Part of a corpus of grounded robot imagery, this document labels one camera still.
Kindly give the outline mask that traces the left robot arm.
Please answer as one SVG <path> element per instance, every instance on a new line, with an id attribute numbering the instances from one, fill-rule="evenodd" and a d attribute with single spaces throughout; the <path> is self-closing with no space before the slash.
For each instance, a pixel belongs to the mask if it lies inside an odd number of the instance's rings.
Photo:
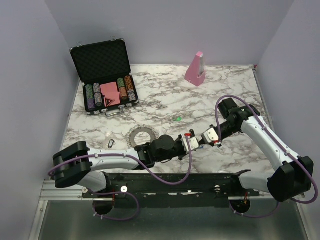
<path id="1" fill-rule="evenodd" d="M 192 156 L 195 147 L 191 135 L 180 135 L 174 140 L 162 135 L 153 142 L 147 142 L 127 150 L 101 151 L 89 148 L 85 141 L 78 141 L 56 153 L 53 168 L 48 175 L 55 181 L 56 188 L 81 185 L 93 190 L 99 197 L 110 194 L 111 185 L 107 182 L 103 170 L 123 169 L 130 171 L 150 171 L 156 163 L 170 161 L 178 157 Z"/>

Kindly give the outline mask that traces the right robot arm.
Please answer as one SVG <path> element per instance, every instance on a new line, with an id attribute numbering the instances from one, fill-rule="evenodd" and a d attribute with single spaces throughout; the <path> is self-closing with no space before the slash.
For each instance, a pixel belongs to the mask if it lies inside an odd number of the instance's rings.
<path id="1" fill-rule="evenodd" d="M 241 171 L 235 175 L 236 180 L 230 183 L 230 191 L 241 196 L 248 189 L 258 190 L 270 193 L 276 201 L 282 203 L 294 200 L 296 196 L 313 188 L 313 161 L 308 156 L 301 157 L 285 145 L 253 105 L 245 103 L 239 107 L 235 103 L 236 99 L 236 96 L 225 95 L 215 105 L 215 113 L 220 113 L 226 120 L 215 129 L 219 141 L 238 132 L 245 133 L 267 157 L 274 173 Z"/>

